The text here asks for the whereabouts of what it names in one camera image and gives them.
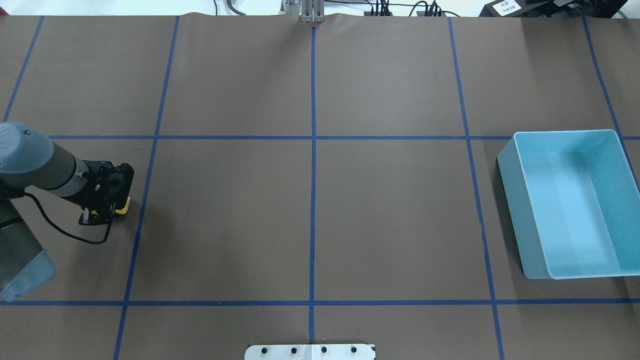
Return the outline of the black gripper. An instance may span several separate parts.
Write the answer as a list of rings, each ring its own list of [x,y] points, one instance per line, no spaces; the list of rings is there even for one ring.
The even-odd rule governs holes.
[[[81,161],[84,167],[77,177],[86,180],[77,193],[77,204],[82,208],[78,219],[81,226],[102,226],[112,223],[115,205],[130,196],[135,169],[123,162],[114,165],[110,161]]]

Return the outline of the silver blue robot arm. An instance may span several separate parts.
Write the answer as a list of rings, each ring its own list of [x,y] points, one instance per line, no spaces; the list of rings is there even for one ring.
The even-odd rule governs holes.
[[[89,161],[69,152],[45,133],[18,121],[0,126],[0,290],[1,300],[14,302],[39,289],[57,267],[16,208],[30,199],[42,219],[58,233],[80,243],[99,246],[111,234],[114,220],[127,214],[134,168],[123,162]],[[78,225],[103,226],[103,237],[91,240],[71,234],[47,214],[30,188],[79,207]]]

